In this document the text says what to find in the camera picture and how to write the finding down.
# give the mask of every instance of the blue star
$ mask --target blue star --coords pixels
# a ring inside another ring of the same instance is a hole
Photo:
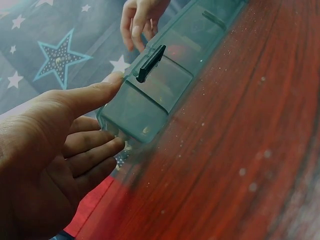
[[[69,66],[92,59],[91,56],[70,50],[73,32],[74,29],[72,29],[57,46],[38,41],[41,51],[45,56],[45,62],[33,81],[53,73],[61,88],[66,90]]]

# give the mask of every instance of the translucent plastic box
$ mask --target translucent plastic box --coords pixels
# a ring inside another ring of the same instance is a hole
[[[244,0],[192,0],[126,70],[116,97],[97,119],[104,130],[134,144],[151,142],[195,81]]]

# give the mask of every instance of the child hand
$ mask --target child hand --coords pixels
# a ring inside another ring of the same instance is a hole
[[[123,42],[129,51],[136,47],[145,49],[141,39],[143,33],[151,40],[158,32],[158,22],[167,9],[170,0],[128,0],[122,11],[120,30]]]

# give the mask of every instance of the wood grain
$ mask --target wood grain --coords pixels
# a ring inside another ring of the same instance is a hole
[[[249,2],[78,239],[318,240],[319,118],[320,2]]]

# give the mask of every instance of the red fabric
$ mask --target red fabric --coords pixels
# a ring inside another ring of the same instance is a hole
[[[100,185],[82,199],[72,222],[64,229],[64,231],[73,237],[77,236],[113,181],[113,177],[107,177]]]

